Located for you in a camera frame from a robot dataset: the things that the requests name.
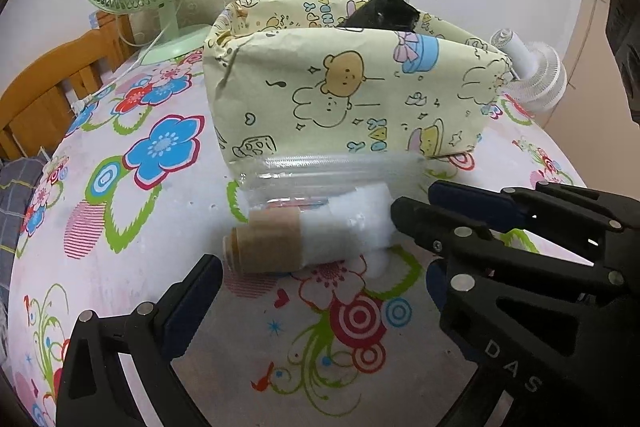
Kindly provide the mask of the beige door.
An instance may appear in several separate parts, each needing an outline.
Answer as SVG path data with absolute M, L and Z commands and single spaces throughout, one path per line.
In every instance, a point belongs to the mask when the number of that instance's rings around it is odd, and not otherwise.
M 639 126 L 605 35 L 611 0 L 582 0 L 564 56 L 568 85 L 544 130 L 587 185 L 639 196 Z

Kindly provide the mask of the black soft cloth bundle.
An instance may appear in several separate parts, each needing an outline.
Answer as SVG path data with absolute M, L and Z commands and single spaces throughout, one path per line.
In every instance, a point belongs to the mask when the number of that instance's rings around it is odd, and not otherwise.
M 338 26 L 413 32 L 419 20 L 420 12 L 405 0 L 368 0 Z

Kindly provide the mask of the floral tablecloth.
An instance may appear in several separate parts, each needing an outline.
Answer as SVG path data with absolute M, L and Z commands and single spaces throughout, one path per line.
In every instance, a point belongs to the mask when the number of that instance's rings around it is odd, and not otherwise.
M 122 75 L 79 114 L 32 194 L 9 293 L 8 371 L 55 422 L 79 314 L 129 313 L 213 253 L 247 203 L 222 155 L 200 52 Z M 176 363 L 221 426 L 432 425 L 469 378 L 437 326 L 426 254 L 229 275 Z

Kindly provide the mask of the white fan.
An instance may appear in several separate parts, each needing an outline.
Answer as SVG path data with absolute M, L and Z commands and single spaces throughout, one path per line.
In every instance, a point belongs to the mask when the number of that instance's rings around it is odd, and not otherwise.
M 559 104 L 567 87 L 564 64 L 558 52 L 544 42 L 525 43 L 510 28 L 497 30 L 490 43 L 510 57 L 514 79 L 506 93 L 527 113 L 549 113 Z

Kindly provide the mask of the yellow cartoon storage box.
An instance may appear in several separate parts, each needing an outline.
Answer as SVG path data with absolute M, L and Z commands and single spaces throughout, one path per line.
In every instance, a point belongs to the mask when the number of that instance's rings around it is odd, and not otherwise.
M 362 0 L 235 0 L 203 52 L 224 159 L 473 150 L 511 80 L 488 42 L 431 14 L 412 31 L 353 28 Z

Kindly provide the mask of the grey plaid bedding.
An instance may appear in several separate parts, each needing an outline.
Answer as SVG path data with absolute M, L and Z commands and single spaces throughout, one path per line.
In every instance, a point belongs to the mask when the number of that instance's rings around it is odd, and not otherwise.
M 0 283 L 1 303 L 6 310 L 9 309 L 11 273 L 21 225 L 46 162 L 38 155 L 18 158 L 1 166 Z

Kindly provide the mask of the white bag roll brown core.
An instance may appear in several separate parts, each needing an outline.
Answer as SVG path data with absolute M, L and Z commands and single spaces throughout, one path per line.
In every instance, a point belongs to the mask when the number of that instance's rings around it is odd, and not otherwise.
M 354 188 L 319 205 L 254 209 L 222 240 L 222 260 L 240 275 L 297 272 L 363 258 L 373 274 L 388 265 L 395 227 L 384 183 Z

